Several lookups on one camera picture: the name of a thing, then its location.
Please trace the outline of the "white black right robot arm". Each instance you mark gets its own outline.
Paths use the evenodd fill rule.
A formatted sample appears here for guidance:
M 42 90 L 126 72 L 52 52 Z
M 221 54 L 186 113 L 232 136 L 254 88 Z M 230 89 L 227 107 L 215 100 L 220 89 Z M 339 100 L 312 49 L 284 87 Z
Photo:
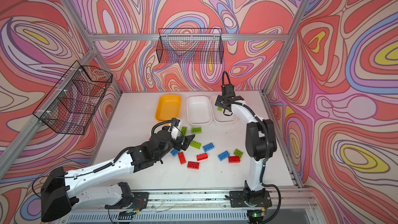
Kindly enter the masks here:
M 232 84 L 221 86 L 221 95 L 217 96 L 215 105 L 246 124 L 245 147 L 251 161 L 245 188 L 259 191 L 264 187 L 266 163 L 277 151 L 274 122 L 257 115 L 241 96 L 235 94 Z

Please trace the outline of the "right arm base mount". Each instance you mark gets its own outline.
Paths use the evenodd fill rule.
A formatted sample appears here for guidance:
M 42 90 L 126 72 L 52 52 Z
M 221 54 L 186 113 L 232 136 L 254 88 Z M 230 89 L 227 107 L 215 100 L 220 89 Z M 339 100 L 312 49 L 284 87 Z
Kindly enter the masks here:
M 269 208 L 272 206 L 269 191 L 265 188 L 261 190 L 251 190 L 245 181 L 243 190 L 230 191 L 225 198 L 230 201 L 231 207 L 261 207 Z

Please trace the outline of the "blue lego brick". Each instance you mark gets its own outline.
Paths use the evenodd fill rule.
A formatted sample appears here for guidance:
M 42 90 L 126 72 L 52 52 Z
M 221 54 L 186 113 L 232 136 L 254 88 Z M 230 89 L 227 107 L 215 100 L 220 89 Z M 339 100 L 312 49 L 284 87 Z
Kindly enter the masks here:
M 173 157 L 175 157 L 176 155 L 179 154 L 179 151 L 178 151 L 177 149 L 172 149 L 172 150 L 170 151 L 170 153 L 171 153 L 171 155 L 172 155 Z
M 214 147 L 214 144 L 213 144 L 213 143 L 209 143 L 209 144 L 203 146 L 204 152 L 208 152 L 208 151 L 210 151 L 210 150 L 212 150 L 212 149 L 214 149 L 214 148 L 215 148 L 215 147 Z
M 230 153 L 228 151 L 224 151 L 221 154 L 218 155 L 219 161 L 223 161 L 227 159 L 230 156 Z

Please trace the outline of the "aluminium rail at front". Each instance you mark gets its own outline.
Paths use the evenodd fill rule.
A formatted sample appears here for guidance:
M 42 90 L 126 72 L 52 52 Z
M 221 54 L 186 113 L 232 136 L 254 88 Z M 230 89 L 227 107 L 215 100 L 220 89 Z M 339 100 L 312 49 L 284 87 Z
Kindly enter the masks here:
M 97 206 L 72 211 L 60 224 L 198 224 L 260 223 L 324 224 L 314 194 L 309 189 L 267 188 L 265 198 L 246 201 L 238 188 L 150 190 L 146 206 L 106 210 Z

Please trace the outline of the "white right plastic bin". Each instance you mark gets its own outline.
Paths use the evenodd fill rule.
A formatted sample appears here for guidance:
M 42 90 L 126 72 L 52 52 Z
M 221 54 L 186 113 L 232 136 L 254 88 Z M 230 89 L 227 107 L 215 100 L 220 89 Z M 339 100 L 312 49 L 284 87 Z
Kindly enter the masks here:
M 210 104 L 211 104 L 211 110 L 212 110 L 212 117 L 213 120 L 218 123 L 218 124 L 227 124 L 227 123 L 233 123 L 237 120 L 237 116 L 232 114 L 231 112 L 225 111 L 217 111 L 217 106 L 216 106 L 216 99 L 217 95 L 213 95 L 210 97 Z

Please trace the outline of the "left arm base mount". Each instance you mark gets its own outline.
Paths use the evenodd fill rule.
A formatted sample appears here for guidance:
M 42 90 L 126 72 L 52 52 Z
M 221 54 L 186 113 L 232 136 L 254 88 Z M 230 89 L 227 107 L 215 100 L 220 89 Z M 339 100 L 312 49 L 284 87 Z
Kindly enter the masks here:
M 118 219 L 125 217 L 135 216 L 140 211 L 145 209 L 148 204 L 149 192 L 136 192 L 133 193 L 126 182 L 118 183 L 121 189 L 121 199 L 113 205 L 105 205 L 105 209 L 123 209 L 120 212 Z

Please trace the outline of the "white middle plastic bin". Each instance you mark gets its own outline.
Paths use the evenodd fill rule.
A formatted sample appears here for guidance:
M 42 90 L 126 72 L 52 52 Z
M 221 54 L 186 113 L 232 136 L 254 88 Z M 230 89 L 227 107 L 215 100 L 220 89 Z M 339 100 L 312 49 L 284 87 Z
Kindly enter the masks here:
M 210 99 L 206 96 L 192 96 L 187 99 L 188 122 L 202 126 L 212 122 Z

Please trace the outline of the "white plastic bin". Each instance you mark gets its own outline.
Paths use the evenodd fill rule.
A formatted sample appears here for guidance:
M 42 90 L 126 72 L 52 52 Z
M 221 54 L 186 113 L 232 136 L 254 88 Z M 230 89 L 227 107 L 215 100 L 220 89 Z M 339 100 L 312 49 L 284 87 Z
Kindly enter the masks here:
M 212 122 L 210 99 L 206 96 L 192 96 L 187 99 L 188 122 L 202 126 Z
M 227 124 L 227 123 L 233 123 L 237 120 L 237 116 L 232 114 L 231 112 L 225 111 L 217 111 L 217 106 L 216 106 L 216 99 L 217 95 L 213 95 L 210 97 L 210 104 L 211 104 L 211 110 L 212 110 L 212 117 L 213 120 L 218 123 L 218 124 Z

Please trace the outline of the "red lego brick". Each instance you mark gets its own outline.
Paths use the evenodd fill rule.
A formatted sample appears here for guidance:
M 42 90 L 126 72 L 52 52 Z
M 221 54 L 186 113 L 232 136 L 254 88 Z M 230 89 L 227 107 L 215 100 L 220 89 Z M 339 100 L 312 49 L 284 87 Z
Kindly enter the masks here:
M 178 159 L 181 165 L 186 164 L 186 159 L 183 152 L 178 153 Z
M 240 157 L 239 156 L 229 156 L 228 162 L 229 163 L 240 163 Z
M 205 159 L 208 159 L 208 154 L 207 153 L 202 153 L 202 154 L 197 155 L 197 161 L 202 161 L 202 160 L 205 160 Z
M 199 162 L 188 162 L 187 164 L 187 168 L 189 169 L 194 169 L 194 170 L 198 170 L 200 168 L 200 163 Z

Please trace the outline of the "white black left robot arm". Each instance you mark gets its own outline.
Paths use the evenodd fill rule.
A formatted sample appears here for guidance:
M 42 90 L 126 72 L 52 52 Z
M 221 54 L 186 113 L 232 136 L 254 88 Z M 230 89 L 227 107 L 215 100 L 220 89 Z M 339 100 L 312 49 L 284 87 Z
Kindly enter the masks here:
M 180 127 L 180 120 L 172 118 L 155 124 L 148 141 L 122 149 L 113 159 L 79 170 L 53 169 L 40 189 L 41 221 L 48 223 L 67 215 L 83 204 L 79 194 L 93 186 L 150 168 L 172 149 L 187 150 L 195 135 L 181 134 Z

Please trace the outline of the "yellow plastic bin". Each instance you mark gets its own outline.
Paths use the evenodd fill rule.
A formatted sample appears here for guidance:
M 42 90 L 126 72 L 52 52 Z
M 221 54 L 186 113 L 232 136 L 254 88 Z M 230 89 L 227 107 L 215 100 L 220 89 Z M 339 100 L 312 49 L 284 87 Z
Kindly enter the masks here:
M 163 122 L 172 118 L 179 118 L 181 102 L 181 96 L 178 94 L 165 94 L 161 96 L 155 112 L 156 121 Z

